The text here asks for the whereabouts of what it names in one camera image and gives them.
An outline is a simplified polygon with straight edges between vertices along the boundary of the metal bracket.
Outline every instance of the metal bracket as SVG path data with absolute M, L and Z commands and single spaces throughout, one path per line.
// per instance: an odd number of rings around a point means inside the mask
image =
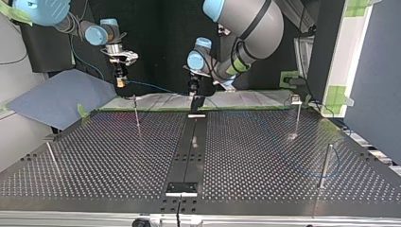
M 197 197 L 198 183 L 169 183 L 166 191 L 167 197 Z

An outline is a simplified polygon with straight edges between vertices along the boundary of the black cable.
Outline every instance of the black cable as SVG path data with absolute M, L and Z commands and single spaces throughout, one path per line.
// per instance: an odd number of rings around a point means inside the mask
M 88 9 L 88 3 L 89 3 L 89 0 L 86 0 L 85 7 L 83 8 L 82 16 L 79 18 L 81 21 L 83 20 L 83 18 L 86 15 L 86 10 Z
M 178 208 L 177 208 L 177 215 L 176 215 L 176 218 L 177 218 L 177 227 L 181 227 L 181 220 L 180 220 L 180 209 L 181 209 L 181 199 L 182 199 L 183 197 L 180 197 L 180 202 L 178 203 Z
M 303 72 L 303 74 L 304 74 L 303 79 L 304 79 L 304 81 L 305 81 L 305 83 L 306 83 L 307 90 L 308 90 L 309 94 L 312 96 L 312 99 L 314 100 L 314 103 L 315 103 L 316 107 L 318 108 L 319 112 L 320 112 L 320 113 L 322 112 L 322 107 L 321 107 L 321 106 L 323 106 L 328 112 L 330 112 L 330 113 L 333 115 L 333 119 L 334 119 L 335 116 L 336 116 L 336 115 L 334 114 L 334 112 L 333 112 L 332 110 L 330 110 L 327 106 L 325 106 L 325 105 L 323 105 L 322 103 L 320 103 L 320 102 L 313 96 L 312 90 L 310 89 L 310 86 L 309 86 L 309 82 L 308 82 L 307 79 L 305 78 L 305 76 L 306 76 L 306 71 L 305 71 L 304 65 L 303 65 L 303 63 L 302 63 L 302 54 L 301 54 L 301 36 L 302 36 L 301 28 L 302 28 L 302 22 L 304 21 L 304 17 L 305 17 L 305 12 L 306 12 L 306 7 L 304 7 L 304 9 L 302 10 L 301 22 L 300 22 L 300 26 L 299 26 L 300 35 L 298 36 L 298 52 L 299 52 L 299 56 L 300 56 L 300 62 L 301 62 L 302 72 Z M 339 123 L 342 124 L 343 126 L 345 126 L 345 127 L 347 128 L 347 130 L 349 130 L 349 132 L 350 132 L 349 136 L 351 137 L 351 135 L 352 135 L 352 130 L 351 130 L 351 128 L 350 128 L 345 122 L 339 122 Z
M 301 31 L 301 29 L 302 29 L 302 22 L 304 21 L 305 13 L 306 13 L 306 7 L 304 7 L 304 9 L 302 10 L 302 14 L 301 14 L 301 20 L 300 20 L 300 26 L 299 26 L 299 32 L 300 32 L 300 33 L 299 33 L 299 36 L 298 36 L 298 54 L 299 54 L 299 57 L 300 57 L 301 68 L 302 68 L 302 72 L 303 72 L 303 74 L 304 74 L 303 79 L 304 79 L 304 81 L 305 81 L 305 83 L 306 83 L 307 91 L 308 91 L 309 94 L 312 96 L 312 99 L 313 99 L 314 101 L 318 101 L 318 100 L 313 96 L 312 90 L 310 89 L 309 82 L 308 82 L 307 79 L 306 79 L 306 71 L 305 71 L 304 65 L 303 65 L 303 63 L 302 63 L 302 54 L 301 54 L 301 36 L 302 36 L 302 31 Z M 316 105 L 316 106 L 318 107 L 319 112 L 321 112 L 321 111 L 322 111 L 321 107 L 320 107 L 319 105 Z
M 27 57 L 27 52 L 25 53 L 25 55 L 20 60 L 10 61 L 10 62 L 3 62 L 3 63 L 0 63 L 0 65 L 10 65 L 10 64 L 14 64 L 14 63 L 19 63 L 19 62 L 23 61 L 24 59 L 26 59 L 26 57 Z

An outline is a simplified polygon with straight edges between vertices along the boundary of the blue fabric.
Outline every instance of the blue fabric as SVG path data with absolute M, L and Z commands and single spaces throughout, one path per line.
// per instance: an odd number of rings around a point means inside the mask
M 115 97 L 110 83 L 74 69 L 47 80 L 7 106 L 18 114 L 65 130 L 81 119 L 79 104 L 89 113 Z
M 12 5 L 29 14 L 32 22 L 40 26 L 54 26 L 70 11 L 70 0 L 14 0 Z

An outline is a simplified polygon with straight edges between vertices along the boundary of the blue cloth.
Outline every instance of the blue cloth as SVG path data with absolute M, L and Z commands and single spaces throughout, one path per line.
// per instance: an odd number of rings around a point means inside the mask
M 115 97 L 114 87 L 110 83 L 73 69 L 17 97 L 8 104 L 8 108 L 48 126 L 65 130 L 81 119 L 79 104 L 89 113 Z

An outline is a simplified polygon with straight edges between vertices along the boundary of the cable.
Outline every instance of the cable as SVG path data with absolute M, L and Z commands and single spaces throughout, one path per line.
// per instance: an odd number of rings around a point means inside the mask
M 180 196 L 180 202 L 178 203 L 178 208 L 177 208 L 177 214 L 176 214 L 177 227 L 181 227 L 180 209 L 181 209 L 181 200 L 182 200 L 182 198 L 183 198 L 183 196 Z
M 83 8 L 82 16 L 80 17 L 80 20 L 81 20 L 81 21 L 83 20 L 83 18 L 84 18 L 85 15 L 86 15 L 86 10 L 88 9 L 88 3 L 89 3 L 89 0 L 86 0 L 86 2 L 85 2 L 85 7 Z
M 213 105 L 215 105 L 217 109 L 219 109 L 218 105 L 216 105 L 216 103 L 215 103 L 214 101 L 212 101 L 210 98 L 206 98 L 206 99 L 209 100 L 211 103 L 213 103 Z M 240 113 L 240 114 L 236 114 L 236 115 L 240 115 L 240 116 L 246 117 L 246 118 L 248 118 L 248 119 L 253 119 L 253 120 L 255 120 L 255 121 L 258 122 L 260 125 L 262 125 L 262 126 L 263 126 L 263 129 L 265 129 L 265 130 L 269 128 L 268 123 L 267 123 L 265 120 L 263 120 L 262 118 L 260 118 L 260 117 L 254 117 L 254 116 L 251 116 L 251 115 L 248 115 L 248 114 L 245 114 L 245 113 Z M 304 173 L 306 176 L 308 176 L 308 177 L 317 178 L 317 179 L 321 179 L 321 178 L 323 178 L 323 179 L 331 179 L 331 178 L 336 177 L 336 176 L 339 174 L 339 172 L 340 172 L 340 167 L 341 167 L 340 154 L 339 154 L 339 152 L 338 152 L 335 148 L 333 148 L 333 150 L 334 150 L 334 152 L 336 153 L 336 157 L 337 157 L 336 171 L 335 171 L 334 173 L 329 174 L 329 175 L 322 176 L 321 173 L 314 173 L 314 172 L 311 172 L 311 171 L 309 171 L 309 170 L 307 170 L 307 169 L 304 169 L 304 168 L 301 167 L 299 164 L 292 162 L 291 159 L 289 159 L 289 157 L 288 157 L 282 150 L 278 149 L 279 154 L 280 154 L 284 159 L 286 159 L 287 161 L 290 161 L 290 162 L 292 163 L 292 165 L 295 167 L 295 169 L 299 170 L 300 172 L 303 172 L 303 173 Z
M 74 36 L 71 36 L 71 50 L 73 51 L 74 56 L 75 56 L 79 61 L 81 61 L 82 63 L 88 65 L 89 67 L 91 67 L 91 68 L 93 68 L 93 69 L 95 69 L 95 70 L 97 71 L 97 73 L 99 74 L 100 78 L 104 80 L 104 75 L 103 75 L 103 73 L 102 73 L 98 68 L 96 68 L 96 67 L 93 66 L 92 64 L 90 64 L 90 63 L 84 61 L 82 58 L 79 57 L 79 55 L 77 54 L 77 52 L 76 52 L 75 49 L 74 49 L 74 42 L 73 42 L 73 40 L 74 40 Z
M 298 36 L 298 52 L 299 52 L 299 57 L 300 57 L 302 72 L 303 72 L 303 74 L 304 74 L 303 79 L 304 79 L 304 81 L 305 81 L 305 83 L 306 83 L 306 88 L 307 88 L 309 94 L 312 96 L 312 99 L 315 101 L 315 105 L 316 105 L 316 107 L 318 108 L 319 112 L 320 112 L 320 113 L 322 112 L 321 106 L 324 106 L 324 108 L 325 108 L 327 111 L 329 111 L 331 114 L 333 114 L 333 119 L 334 119 L 334 118 L 335 118 L 334 112 L 333 112 L 332 110 L 330 110 L 329 108 L 327 108 L 327 107 L 326 107 L 325 105 L 323 105 L 322 103 L 319 103 L 319 101 L 316 99 L 316 97 L 314 97 L 314 95 L 313 95 L 313 93 L 312 93 L 312 90 L 310 89 L 309 82 L 308 82 L 307 79 L 306 79 L 307 72 L 305 71 L 304 65 L 303 65 L 303 63 L 302 63 L 302 54 L 301 54 L 301 36 L 302 36 L 302 31 L 301 31 L 301 29 L 302 29 L 302 22 L 304 21 L 305 13 L 306 13 L 306 7 L 304 7 L 304 9 L 302 10 L 301 21 L 300 21 L 300 25 L 299 25 L 300 34 L 299 34 L 299 36 Z M 347 124 L 345 124 L 345 122 L 339 122 L 339 123 L 341 123 L 342 125 L 344 125 L 345 127 L 348 128 L 348 130 L 350 131 L 349 136 L 351 137 L 351 135 L 352 135 L 352 130 L 351 130 L 351 128 L 350 128 L 349 126 L 347 126 Z
M 10 62 L 2 62 L 2 63 L 0 63 L 0 65 L 10 65 L 10 64 L 19 63 L 19 62 L 23 61 L 24 59 L 26 59 L 26 57 L 27 57 L 27 52 L 25 53 L 25 55 L 20 60 L 10 61 Z
M 302 29 L 302 22 L 304 21 L 305 13 L 306 13 L 306 7 L 304 7 L 304 9 L 302 10 L 301 20 L 300 20 L 300 25 L 299 25 L 300 34 L 299 34 L 299 36 L 298 36 L 298 54 L 299 54 L 299 57 L 300 57 L 301 68 L 302 68 L 302 72 L 303 72 L 303 75 L 304 75 L 304 76 L 303 76 L 303 79 L 304 79 L 304 81 L 305 81 L 305 83 L 306 83 L 307 91 L 308 91 L 309 94 L 312 96 L 313 100 L 314 100 L 314 101 L 317 101 L 317 99 L 314 97 L 314 95 L 313 95 L 313 93 L 312 93 L 312 90 L 310 89 L 309 82 L 308 82 L 307 79 L 306 79 L 307 73 L 306 73 L 306 71 L 305 71 L 305 69 L 304 69 L 304 65 L 303 65 L 303 63 L 302 63 L 302 54 L 301 54 L 301 36 L 302 36 L 302 31 L 301 31 L 301 29 Z M 316 106 L 318 107 L 319 112 L 321 112 L 322 109 L 321 109 L 318 105 L 316 105 Z
M 176 92 L 167 90 L 166 88 L 162 88 L 162 87 L 150 84 L 150 83 L 138 82 L 138 81 L 135 81 L 135 80 L 129 80 L 128 83 L 134 83 L 134 84 L 138 84 L 138 85 L 142 85 L 142 86 L 156 88 L 156 89 L 158 89 L 160 91 L 164 91 L 164 92 L 171 93 L 171 94 L 177 94 L 177 95 L 181 95 L 181 96 L 188 96 L 188 94 L 186 94 L 186 93 L 176 93 Z
M 5 15 L 3 15 L 3 14 L 1 14 L 1 13 L 0 13 L 0 15 L 2 15 L 2 16 L 4 17 L 4 19 L 8 21 L 9 25 L 12 26 L 12 28 L 13 28 L 18 34 L 21 34 L 21 31 L 19 31 L 19 30 L 17 29 L 17 27 L 15 27 L 15 25 L 14 25 Z M 25 60 L 26 57 L 27 57 L 27 52 L 26 52 L 25 55 L 24 55 L 21 59 L 19 59 L 19 60 L 10 61 L 10 62 L 0 62 L 0 65 L 11 65 L 11 64 L 19 63 L 19 62 Z

